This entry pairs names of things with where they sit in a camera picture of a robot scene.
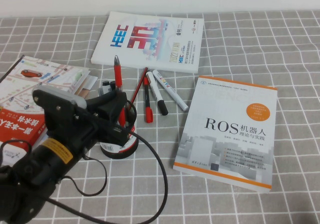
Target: textbook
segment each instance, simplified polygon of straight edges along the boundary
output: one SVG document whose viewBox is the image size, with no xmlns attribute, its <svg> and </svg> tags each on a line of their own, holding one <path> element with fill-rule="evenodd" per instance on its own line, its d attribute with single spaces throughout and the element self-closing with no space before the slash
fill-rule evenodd
<svg viewBox="0 0 320 224">
<path fill-rule="evenodd" d="M 0 144 L 22 139 L 37 146 L 45 135 L 44 110 L 36 105 L 32 90 L 49 85 L 75 93 L 88 78 L 89 70 L 23 56 L 0 79 Z M 11 143 L 4 147 L 3 165 L 13 165 L 28 147 Z"/>
<path fill-rule="evenodd" d="M 268 192 L 277 89 L 199 76 L 173 169 Z"/>
<path fill-rule="evenodd" d="M 197 73 L 203 19 L 111 12 L 91 62 L 122 67 Z"/>
</svg>

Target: pen cap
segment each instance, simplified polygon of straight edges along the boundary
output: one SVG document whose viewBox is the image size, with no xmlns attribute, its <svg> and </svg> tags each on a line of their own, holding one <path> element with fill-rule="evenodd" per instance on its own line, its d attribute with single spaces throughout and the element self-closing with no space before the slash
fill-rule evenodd
<svg viewBox="0 0 320 224">
<path fill-rule="evenodd" d="M 112 90 L 116 89 L 116 86 L 115 86 L 116 84 L 115 83 L 116 83 L 115 81 L 111 81 L 110 82 L 110 87 L 111 87 Z"/>
<path fill-rule="evenodd" d="M 143 83 L 144 83 L 143 85 L 149 85 L 149 80 L 146 76 L 144 76 L 143 78 Z"/>
<path fill-rule="evenodd" d="M 152 123 L 154 120 L 154 114 L 152 113 L 152 109 L 150 107 L 145 108 L 146 113 L 145 113 L 145 120 L 146 123 Z"/>
<path fill-rule="evenodd" d="M 166 108 L 166 104 L 164 100 L 158 101 L 158 107 L 162 115 L 168 115 L 168 110 Z"/>
<path fill-rule="evenodd" d="M 103 81 L 103 82 L 102 82 L 102 86 L 107 86 L 107 85 L 110 85 L 110 82 L 109 82 L 109 81 Z"/>
</svg>

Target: warning label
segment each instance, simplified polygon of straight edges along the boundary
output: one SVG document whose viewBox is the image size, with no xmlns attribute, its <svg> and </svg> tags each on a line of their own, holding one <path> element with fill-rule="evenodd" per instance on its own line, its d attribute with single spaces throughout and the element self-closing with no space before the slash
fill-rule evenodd
<svg viewBox="0 0 320 224">
<path fill-rule="evenodd" d="M 65 164 L 73 158 L 71 152 L 55 139 L 48 138 L 42 145 L 52 150 Z"/>
</svg>

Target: paint marker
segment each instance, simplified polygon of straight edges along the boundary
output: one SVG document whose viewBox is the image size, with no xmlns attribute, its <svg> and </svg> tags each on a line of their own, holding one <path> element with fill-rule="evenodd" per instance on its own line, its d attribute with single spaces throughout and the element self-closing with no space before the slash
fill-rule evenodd
<svg viewBox="0 0 320 224">
<path fill-rule="evenodd" d="M 183 111 L 186 111 L 189 107 L 181 99 L 181 97 L 174 91 L 174 89 L 168 84 L 168 82 L 162 77 L 158 70 L 152 71 L 155 78 L 160 82 L 160 84 L 165 88 L 165 90 L 170 94 L 170 96 L 177 102 L 177 104 L 182 108 Z"/>
<path fill-rule="evenodd" d="M 112 89 L 111 89 L 111 85 L 110 85 L 110 82 L 109 81 L 103 81 L 102 82 L 102 86 L 98 88 L 98 95 L 101 96 L 101 95 L 104 95 L 108 92 L 110 92 Z"/>
<path fill-rule="evenodd" d="M 149 80 L 152 92 L 153 92 L 153 94 L 154 94 L 154 96 L 156 98 L 156 101 L 157 101 L 157 104 L 158 104 L 158 107 L 159 107 L 159 110 L 160 110 L 161 114 L 162 115 L 168 115 L 168 110 L 166 108 L 165 101 L 163 100 L 163 98 L 161 96 L 159 88 L 158 88 L 158 86 L 156 84 L 156 80 L 155 80 L 153 74 L 151 73 L 151 71 L 148 71 L 146 73 L 146 77 Z"/>
</svg>

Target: map illustration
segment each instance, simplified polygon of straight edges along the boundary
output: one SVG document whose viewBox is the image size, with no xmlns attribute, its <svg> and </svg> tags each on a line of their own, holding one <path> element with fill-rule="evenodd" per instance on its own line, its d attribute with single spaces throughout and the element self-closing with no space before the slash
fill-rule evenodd
<svg viewBox="0 0 320 224">
<path fill-rule="evenodd" d="M 43 114 L 32 99 L 35 86 L 51 85 L 74 93 L 85 76 L 85 69 L 24 57 L 0 83 L 0 106 L 21 114 Z"/>
</svg>

